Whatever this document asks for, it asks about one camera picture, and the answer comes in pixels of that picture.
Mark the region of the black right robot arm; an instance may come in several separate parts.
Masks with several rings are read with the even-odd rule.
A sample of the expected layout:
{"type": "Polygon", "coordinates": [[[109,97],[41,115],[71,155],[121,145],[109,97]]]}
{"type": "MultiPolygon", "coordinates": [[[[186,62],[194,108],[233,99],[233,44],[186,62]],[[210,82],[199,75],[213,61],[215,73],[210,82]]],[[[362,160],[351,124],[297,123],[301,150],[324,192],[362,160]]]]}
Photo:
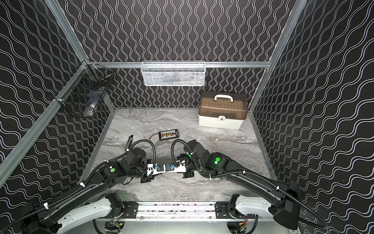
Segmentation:
{"type": "Polygon", "coordinates": [[[219,152],[209,153],[195,140],[185,142],[176,139],[171,144],[171,157],[175,164],[174,147],[177,143],[184,145],[187,157],[192,160],[193,170],[210,180],[226,178],[240,186],[255,192],[270,203],[268,211],[281,226],[296,230],[298,224],[328,230],[327,222],[312,208],[299,200],[299,187],[294,182],[280,183],[249,169],[246,169],[230,157],[219,152]]]}

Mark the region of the white box brown lid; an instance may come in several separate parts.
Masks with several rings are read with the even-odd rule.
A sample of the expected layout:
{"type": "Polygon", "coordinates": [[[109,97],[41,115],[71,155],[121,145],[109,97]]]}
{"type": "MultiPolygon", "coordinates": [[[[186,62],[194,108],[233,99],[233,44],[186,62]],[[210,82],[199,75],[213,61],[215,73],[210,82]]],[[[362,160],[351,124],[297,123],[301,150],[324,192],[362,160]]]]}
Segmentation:
{"type": "Polygon", "coordinates": [[[239,130],[246,120],[246,96],[203,91],[199,100],[198,123],[203,127],[239,130]]]}

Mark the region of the white mesh wall basket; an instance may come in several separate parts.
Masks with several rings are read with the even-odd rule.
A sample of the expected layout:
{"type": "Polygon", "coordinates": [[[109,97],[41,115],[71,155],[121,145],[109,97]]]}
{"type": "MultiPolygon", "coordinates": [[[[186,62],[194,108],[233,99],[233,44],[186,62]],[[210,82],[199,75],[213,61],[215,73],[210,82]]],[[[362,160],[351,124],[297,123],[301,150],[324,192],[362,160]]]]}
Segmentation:
{"type": "Polygon", "coordinates": [[[206,62],[203,60],[143,61],[141,75],[146,86],[203,86],[206,62]]]}

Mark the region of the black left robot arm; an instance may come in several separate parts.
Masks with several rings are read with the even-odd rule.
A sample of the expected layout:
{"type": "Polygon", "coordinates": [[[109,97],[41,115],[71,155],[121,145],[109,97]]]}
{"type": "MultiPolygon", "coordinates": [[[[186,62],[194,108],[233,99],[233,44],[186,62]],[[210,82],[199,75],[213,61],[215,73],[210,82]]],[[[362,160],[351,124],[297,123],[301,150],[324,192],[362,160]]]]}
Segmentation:
{"type": "Polygon", "coordinates": [[[156,167],[156,148],[147,139],[131,143],[127,151],[96,166],[79,185],[44,203],[24,206],[22,217],[1,229],[1,233],[20,226],[24,234],[61,234],[67,229],[67,215],[83,202],[127,178],[146,181],[156,167]]]}

